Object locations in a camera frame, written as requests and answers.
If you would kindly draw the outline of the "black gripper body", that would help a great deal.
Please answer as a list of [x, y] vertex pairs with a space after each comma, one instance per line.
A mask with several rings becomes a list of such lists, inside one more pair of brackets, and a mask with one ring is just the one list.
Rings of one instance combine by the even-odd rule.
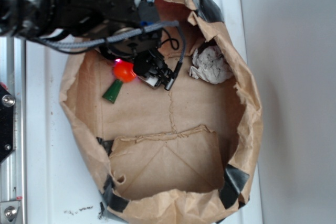
[[141, 77], [158, 77], [164, 72], [164, 60], [158, 52], [163, 29], [140, 34], [115, 44], [100, 46], [100, 53], [108, 60], [121, 59], [134, 66]]

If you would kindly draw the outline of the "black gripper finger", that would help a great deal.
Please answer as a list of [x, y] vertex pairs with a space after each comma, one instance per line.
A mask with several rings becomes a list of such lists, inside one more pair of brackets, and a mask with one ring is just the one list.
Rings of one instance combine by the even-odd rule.
[[154, 87], [158, 88], [160, 85], [163, 85], [166, 91], [170, 91], [175, 82], [175, 72], [168, 66], [154, 67], [154, 69], [156, 71], [154, 76], [158, 79]]
[[138, 78], [151, 88], [158, 88], [161, 85], [161, 81], [157, 77], [149, 76], [145, 78], [138, 76]]

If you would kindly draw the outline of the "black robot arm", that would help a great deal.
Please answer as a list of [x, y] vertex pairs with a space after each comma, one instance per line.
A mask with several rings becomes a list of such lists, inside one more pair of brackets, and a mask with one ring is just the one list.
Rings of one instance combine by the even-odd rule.
[[75, 54], [97, 49], [133, 64], [152, 87], [169, 90], [177, 71], [159, 53], [166, 24], [155, 0], [1, 0], [1, 35]]

